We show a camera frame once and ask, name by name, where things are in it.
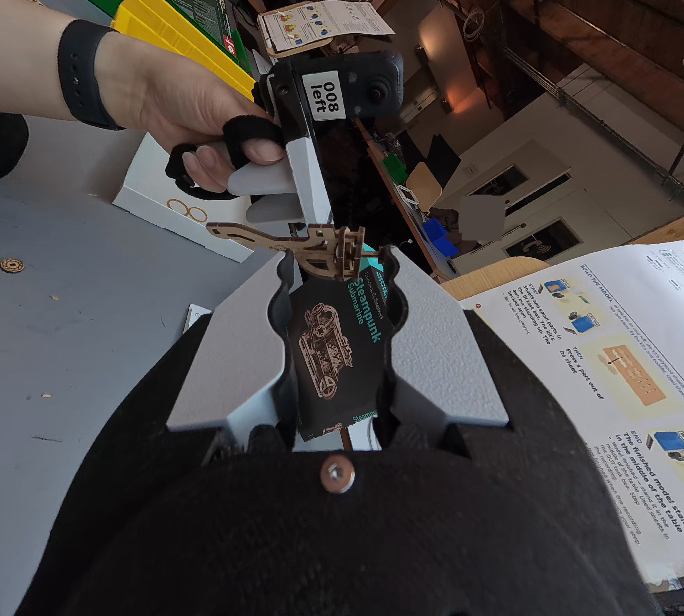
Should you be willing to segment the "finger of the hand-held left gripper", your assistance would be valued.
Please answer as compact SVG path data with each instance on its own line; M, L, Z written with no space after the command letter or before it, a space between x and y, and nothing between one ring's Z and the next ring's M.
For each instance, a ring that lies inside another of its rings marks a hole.
M330 224L331 206L318 156L310 137L287 142L286 156L307 224Z

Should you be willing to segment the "white cardboard box tray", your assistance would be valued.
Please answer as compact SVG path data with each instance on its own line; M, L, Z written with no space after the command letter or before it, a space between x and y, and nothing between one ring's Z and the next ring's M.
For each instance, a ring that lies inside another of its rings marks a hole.
M213 236L206 225L210 222L244 224L245 212L251 204L249 197L242 196L233 200L194 198L178 189L175 182L166 176L167 161L168 154L146 134L113 204L212 252L236 262L244 262L253 253L252 248ZM198 224L169 210L166 202L172 198L182 200L190 207L203 208L209 216L207 223Z

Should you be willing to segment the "stacked yellow plastic bins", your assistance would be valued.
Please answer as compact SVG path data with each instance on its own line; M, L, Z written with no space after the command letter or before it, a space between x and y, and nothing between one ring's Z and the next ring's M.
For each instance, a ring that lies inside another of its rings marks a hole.
M254 79L166 0L123 0L111 28L203 65L253 100Z

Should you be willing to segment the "black wristband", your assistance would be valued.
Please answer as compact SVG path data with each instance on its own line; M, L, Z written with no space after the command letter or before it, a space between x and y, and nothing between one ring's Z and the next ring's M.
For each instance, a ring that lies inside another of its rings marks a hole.
M113 29L76 19L63 31L57 48L57 73L65 104L73 118L84 124L121 131L100 97L95 74L97 50Z

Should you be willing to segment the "person's left hand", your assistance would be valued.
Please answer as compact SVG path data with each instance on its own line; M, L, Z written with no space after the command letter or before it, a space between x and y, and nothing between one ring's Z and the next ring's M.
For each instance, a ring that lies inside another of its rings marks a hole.
M223 193L235 167L219 147L224 125L268 113L201 64L118 32L104 35L94 73L113 121L149 133L167 152L183 143L187 175L200 188Z

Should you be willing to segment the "dark model kit box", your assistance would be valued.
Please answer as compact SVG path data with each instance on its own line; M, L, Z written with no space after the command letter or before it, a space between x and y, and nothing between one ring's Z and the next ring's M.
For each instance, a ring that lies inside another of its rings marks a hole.
M289 296L288 337L304 442L377 416L384 342L392 324L377 258L363 258L357 282L309 276Z

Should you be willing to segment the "small green bin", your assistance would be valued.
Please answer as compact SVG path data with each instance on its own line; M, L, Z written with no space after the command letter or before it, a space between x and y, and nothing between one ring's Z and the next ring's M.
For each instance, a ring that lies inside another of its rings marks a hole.
M389 153L383 159L383 164L395 184L406 186L409 173L403 161L395 153Z

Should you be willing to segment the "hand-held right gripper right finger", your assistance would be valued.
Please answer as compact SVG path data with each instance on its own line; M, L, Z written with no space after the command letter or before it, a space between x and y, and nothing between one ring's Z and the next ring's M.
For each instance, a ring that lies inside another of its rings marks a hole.
M389 331L373 430L388 449L401 425L429 447L454 424L501 428L509 416L459 302L395 246L380 253Z

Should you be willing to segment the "clipboard with paper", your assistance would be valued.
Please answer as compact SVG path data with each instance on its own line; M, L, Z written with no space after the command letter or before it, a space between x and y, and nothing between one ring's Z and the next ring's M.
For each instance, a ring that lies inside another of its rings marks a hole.
M394 30L369 2L302 2L261 13L257 25L270 57L282 59L325 47L344 36L388 37Z

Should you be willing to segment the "white printed instruction sheet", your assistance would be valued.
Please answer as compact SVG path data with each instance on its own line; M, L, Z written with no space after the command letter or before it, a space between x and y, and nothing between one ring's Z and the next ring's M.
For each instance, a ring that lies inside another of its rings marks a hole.
M543 382L651 591L683 588L683 242L591 253L462 301Z

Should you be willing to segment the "tan rubber bands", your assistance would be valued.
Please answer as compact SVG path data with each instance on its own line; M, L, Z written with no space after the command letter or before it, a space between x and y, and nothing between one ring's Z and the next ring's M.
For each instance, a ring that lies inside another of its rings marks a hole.
M179 199L169 199L166 202L166 207L185 218L189 218L198 224L206 224L208 221L207 212L201 207L190 207L184 201Z

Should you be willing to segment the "blue plastic bins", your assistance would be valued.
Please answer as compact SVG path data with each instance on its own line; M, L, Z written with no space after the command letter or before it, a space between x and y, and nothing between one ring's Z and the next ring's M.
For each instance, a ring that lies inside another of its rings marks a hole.
M454 258L460 250L449 240L449 235L438 220L431 218L423 224L423 231L430 243L445 257Z

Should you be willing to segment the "wooden model assembly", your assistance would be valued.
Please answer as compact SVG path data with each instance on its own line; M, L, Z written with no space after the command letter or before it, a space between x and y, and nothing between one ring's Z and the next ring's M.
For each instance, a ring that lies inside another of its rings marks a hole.
M272 252L293 253L295 260L307 273L318 278L339 282L360 278L363 259L384 258L379 252L363 250L364 227L356 231L348 227L337 229L333 224L309 224L306 236L271 236L252 227L234 223L210 222L210 234L230 239L246 247L259 246Z

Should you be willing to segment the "black wrist rest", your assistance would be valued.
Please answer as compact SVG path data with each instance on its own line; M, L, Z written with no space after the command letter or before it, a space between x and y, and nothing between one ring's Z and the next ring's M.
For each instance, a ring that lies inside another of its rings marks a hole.
M8 176L18 165L29 138L30 130L22 115L1 113L1 178Z

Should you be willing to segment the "wooden chair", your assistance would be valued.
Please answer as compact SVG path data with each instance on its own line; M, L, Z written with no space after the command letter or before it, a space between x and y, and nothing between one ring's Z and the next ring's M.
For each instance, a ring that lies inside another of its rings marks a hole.
M442 195L440 183L424 161L416 165L404 186L417 201L418 209L426 215Z

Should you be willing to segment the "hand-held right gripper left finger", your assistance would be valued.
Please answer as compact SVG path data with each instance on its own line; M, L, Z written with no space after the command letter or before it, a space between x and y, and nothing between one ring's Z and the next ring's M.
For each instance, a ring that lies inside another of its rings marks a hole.
M218 429L246 447L259 425L292 450L298 388L287 337L294 254L273 255L215 309L167 418L170 432Z

